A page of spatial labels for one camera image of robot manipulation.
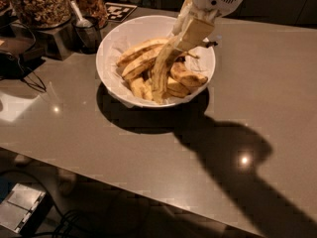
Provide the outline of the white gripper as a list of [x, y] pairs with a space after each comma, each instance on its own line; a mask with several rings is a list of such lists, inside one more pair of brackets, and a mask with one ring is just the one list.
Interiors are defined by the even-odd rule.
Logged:
[[197, 8], [203, 11], [217, 10], [221, 16], [233, 13], [244, 0], [184, 0], [172, 28], [176, 36], [175, 47], [181, 51], [190, 51], [212, 33], [214, 25], [194, 18]]

